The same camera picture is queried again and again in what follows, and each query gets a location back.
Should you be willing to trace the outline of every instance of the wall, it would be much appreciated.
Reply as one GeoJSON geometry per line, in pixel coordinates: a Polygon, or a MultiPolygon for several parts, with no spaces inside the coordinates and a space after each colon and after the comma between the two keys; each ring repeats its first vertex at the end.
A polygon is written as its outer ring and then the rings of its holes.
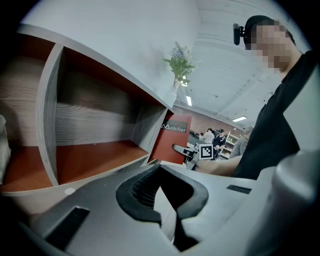
{"type": "Polygon", "coordinates": [[[174,75],[163,58],[175,41],[192,48],[200,18],[194,0],[42,0],[21,23],[90,47],[172,106],[174,75]]]}
{"type": "Polygon", "coordinates": [[[190,130],[193,130],[198,134],[205,133],[208,130],[208,128],[212,128],[214,130],[222,128],[225,132],[230,132],[232,135],[237,137],[239,137],[240,134],[244,134],[244,132],[240,131],[238,128],[234,130],[235,127],[227,123],[218,121],[206,115],[191,111],[189,109],[173,106],[173,110],[176,112],[177,115],[192,116],[190,130]]]}

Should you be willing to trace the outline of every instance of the person in black clothing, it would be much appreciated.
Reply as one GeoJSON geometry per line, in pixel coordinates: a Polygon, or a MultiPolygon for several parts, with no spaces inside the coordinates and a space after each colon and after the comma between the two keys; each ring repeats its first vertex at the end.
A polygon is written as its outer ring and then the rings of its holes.
{"type": "Polygon", "coordinates": [[[216,136],[212,141],[214,156],[216,156],[219,150],[222,150],[222,148],[226,144],[225,130],[220,129],[217,132],[219,133],[218,136],[216,136]]]}
{"type": "Polygon", "coordinates": [[[242,156],[225,161],[199,161],[197,171],[256,180],[261,170],[276,166],[300,149],[284,111],[300,93],[316,66],[312,51],[302,54],[291,33],[278,21],[253,16],[245,24],[244,44],[279,71],[282,78],[274,95],[261,109],[242,156]]]}

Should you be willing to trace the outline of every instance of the light fixture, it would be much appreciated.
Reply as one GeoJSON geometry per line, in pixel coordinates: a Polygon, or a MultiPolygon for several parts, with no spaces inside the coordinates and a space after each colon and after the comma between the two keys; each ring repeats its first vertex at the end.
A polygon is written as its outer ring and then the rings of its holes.
{"type": "Polygon", "coordinates": [[[186,101],[188,102],[189,106],[192,106],[191,98],[189,96],[186,96],[186,101]]]}
{"type": "Polygon", "coordinates": [[[188,83],[187,83],[187,82],[186,82],[186,83],[183,83],[183,82],[182,82],[181,85],[187,87],[187,86],[188,86],[188,83]]]}
{"type": "Polygon", "coordinates": [[[247,117],[246,116],[241,116],[241,117],[239,117],[239,118],[237,118],[237,119],[234,119],[234,120],[232,120],[233,122],[239,122],[239,121],[242,121],[242,120],[245,120],[245,119],[247,119],[247,117]]]}

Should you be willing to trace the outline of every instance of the red book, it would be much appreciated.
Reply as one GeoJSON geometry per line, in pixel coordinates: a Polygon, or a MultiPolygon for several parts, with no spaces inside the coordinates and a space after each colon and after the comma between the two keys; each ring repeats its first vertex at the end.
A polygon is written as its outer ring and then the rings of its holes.
{"type": "Polygon", "coordinates": [[[175,151],[172,146],[176,144],[187,147],[190,125],[191,116],[168,114],[161,125],[151,158],[183,164],[185,156],[175,151]]]}

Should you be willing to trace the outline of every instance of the white ceiling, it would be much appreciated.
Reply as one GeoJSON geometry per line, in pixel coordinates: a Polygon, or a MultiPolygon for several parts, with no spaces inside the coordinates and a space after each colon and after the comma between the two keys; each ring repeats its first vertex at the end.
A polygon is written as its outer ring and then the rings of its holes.
{"type": "Polygon", "coordinates": [[[277,19],[293,34],[298,48],[309,49],[290,16],[272,0],[196,0],[201,25],[192,58],[201,60],[188,76],[188,87],[180,87],[175,105],[188,108],[238,128],[254,126],[260,109],[281,82],[240,45],[233,43],[233,24],[245,26],[248,18],[265,15],[277,19]],[[192,99],[188,106],[186,96],[192,99]],[[234,123],[233,119],[247,119],[234,123]]]}

